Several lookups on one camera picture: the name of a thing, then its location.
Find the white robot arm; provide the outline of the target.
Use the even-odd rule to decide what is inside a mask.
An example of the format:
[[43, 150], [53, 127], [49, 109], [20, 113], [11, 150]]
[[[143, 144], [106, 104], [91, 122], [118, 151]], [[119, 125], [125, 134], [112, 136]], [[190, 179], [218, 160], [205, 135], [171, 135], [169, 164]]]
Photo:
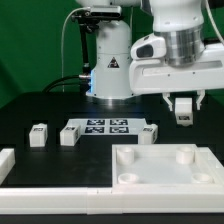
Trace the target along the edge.
[[[89, 97], [109, 101], [224, 88], [224, 43], [202, 41], [208, 0], [76, 1], [96, 30]], [[131, 29], [121, 19], [123, 6], [140, 6], [151, 15], [153, 32], [132, 42]]]

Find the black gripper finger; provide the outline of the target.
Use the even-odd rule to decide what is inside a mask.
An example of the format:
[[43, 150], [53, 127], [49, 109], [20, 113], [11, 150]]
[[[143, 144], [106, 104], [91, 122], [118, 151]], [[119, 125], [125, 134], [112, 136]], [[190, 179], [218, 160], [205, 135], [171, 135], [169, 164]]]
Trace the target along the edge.
[[162, 93], [162, 97], [164, 101], [167, 103], [169, 110], [173, 111], [173, 103], [170, 98], [170, 93]]
[[196, 99], [196, 107], [197, 110], [201, 109], [202, 101], [205, 97], [205, 90], [198, 90], [197, 91], [197, 99]]

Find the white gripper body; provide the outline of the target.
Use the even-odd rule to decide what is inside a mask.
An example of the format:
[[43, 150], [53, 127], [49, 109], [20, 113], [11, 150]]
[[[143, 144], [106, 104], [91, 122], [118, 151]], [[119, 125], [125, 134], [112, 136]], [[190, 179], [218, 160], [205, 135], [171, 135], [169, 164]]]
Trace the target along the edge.
[[129, 81], [135, 94], [224, 88], [224, 46], [221, 43], [207, 45], [191, 65], [170, 66], [165, 62], [166, 53], [165, 39], [154, 34], [133, 44]]

